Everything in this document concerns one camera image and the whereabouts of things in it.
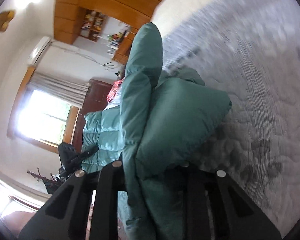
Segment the teal puffer down jacket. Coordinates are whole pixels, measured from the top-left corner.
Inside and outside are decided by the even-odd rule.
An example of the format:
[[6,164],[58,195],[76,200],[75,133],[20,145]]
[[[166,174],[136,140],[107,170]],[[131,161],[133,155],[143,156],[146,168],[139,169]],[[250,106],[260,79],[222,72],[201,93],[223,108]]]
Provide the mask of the teal puffer down jacket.
[[82,163],[88,173],[122,159],[127,193],[119,200],[129,239],[182,239],[181,191],[167,170],[192,160],[231,109],[224,91],[206,87],[184,67],[162,69],[162,38],[143,25],[134,38],[119,89],[120,103],[85,115]]

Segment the striped curtain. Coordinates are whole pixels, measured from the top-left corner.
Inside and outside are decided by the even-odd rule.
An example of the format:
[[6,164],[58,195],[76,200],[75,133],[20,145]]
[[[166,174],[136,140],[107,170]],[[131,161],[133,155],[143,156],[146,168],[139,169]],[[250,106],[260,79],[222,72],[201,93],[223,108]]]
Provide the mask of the striped curtain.
[[85,83],[66,81],[39,72],[34,72],[27,86],[55,96],[78,108],[83,107],[89,90],[89,85]]

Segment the dark wooden headboard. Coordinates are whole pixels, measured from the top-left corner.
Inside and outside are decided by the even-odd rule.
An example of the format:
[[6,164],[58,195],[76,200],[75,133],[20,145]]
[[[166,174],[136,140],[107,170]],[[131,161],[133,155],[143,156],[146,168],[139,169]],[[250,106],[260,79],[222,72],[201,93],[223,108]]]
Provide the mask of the dark wooden headboard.
[[107,95],[109,94],[113,86],[109,83],[95,79],[90,79],[89,85],[90,86],[86,93],[83,106],[78,113],[74,135],[72,138],[72,145],[77,152],[81,152],[81,148],[83,145],[83,128],[85,126],[84,116],[90,112],[104,110],[104,108],[108,104]]

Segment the red patterned cloth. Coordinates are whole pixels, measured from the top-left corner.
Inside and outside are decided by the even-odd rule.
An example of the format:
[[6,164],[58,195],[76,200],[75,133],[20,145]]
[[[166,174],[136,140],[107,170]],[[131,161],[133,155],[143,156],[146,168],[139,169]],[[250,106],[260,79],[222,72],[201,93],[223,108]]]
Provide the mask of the red patterned cloth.
[[113,83],[113,86],[111,88],[111,90],[109,91],[108,95],[107,95],[107,102],[110,103],[113,101],[113,99],[115,98],[115,95],[117,94],[117,92],[119,91],[119,88],[121,87],[123,81],[125,78],[117,80]]

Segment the wooden desk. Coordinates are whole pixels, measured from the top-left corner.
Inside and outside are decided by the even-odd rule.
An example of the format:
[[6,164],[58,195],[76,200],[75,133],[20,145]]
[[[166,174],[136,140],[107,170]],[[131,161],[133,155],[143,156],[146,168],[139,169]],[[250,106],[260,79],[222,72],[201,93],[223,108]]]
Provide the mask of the wooden desk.
[[122,65],[125,65],[127,63],[134,37],[136,36],[138,31],[138,29],[132,28],[130,32],[124,36],[118,50],[112,58],[113,61],[118,62]]

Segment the white air conditioner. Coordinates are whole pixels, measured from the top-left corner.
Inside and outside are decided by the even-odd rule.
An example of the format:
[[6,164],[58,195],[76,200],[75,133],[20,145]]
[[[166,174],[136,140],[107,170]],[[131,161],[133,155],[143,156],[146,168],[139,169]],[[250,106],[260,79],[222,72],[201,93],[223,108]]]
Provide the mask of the white air conditioner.
[[43,55],[44,51],[49,47],[51,43],[51,37],[43,36],[34,49],[31,51],[28,59],[27,65],[28,66],[36,66],[39,62],[40,57]]

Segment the wooden wardrobe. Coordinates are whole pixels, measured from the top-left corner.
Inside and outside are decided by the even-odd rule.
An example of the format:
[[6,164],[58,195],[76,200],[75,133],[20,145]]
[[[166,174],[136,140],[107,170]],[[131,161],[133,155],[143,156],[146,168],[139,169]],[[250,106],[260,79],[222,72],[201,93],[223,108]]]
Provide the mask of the wooden wardrobe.
[[148,23],[162,0],[56,0],[54,38],[73,44],[87,9],[101,12],[135,29]]

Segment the grey white quilted bedspread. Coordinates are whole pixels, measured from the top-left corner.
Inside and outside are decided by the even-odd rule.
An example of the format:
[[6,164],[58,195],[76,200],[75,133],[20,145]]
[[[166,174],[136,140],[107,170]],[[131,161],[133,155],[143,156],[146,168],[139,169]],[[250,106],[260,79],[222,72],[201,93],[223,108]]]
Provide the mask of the grey white quilted bedspread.
[[211,0],[162,36],[162,69],[194,69],[231,109],[191,161],[223,170],[281,239],[300,221],[300,5]]

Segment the window with wooden frame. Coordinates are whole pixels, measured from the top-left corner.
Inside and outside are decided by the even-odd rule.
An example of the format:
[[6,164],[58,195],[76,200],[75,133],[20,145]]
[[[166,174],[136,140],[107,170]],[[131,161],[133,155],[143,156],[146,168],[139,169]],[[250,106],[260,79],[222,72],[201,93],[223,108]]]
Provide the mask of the window with wooden frame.
[[30,66],[11,109],[7,137],[57,153],[58,144],[72,142],[79,108],[53,95],[28,87],[36,68]]

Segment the wall bookshelf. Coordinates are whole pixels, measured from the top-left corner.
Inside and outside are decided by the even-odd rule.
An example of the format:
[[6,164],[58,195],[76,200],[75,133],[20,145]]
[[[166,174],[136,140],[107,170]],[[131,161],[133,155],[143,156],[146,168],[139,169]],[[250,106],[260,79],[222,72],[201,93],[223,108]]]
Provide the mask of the wall bookshelf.
[[94,10],[85,10],[83,22],[80,29],[80,37],[97,42],[106,24],[108,16]]

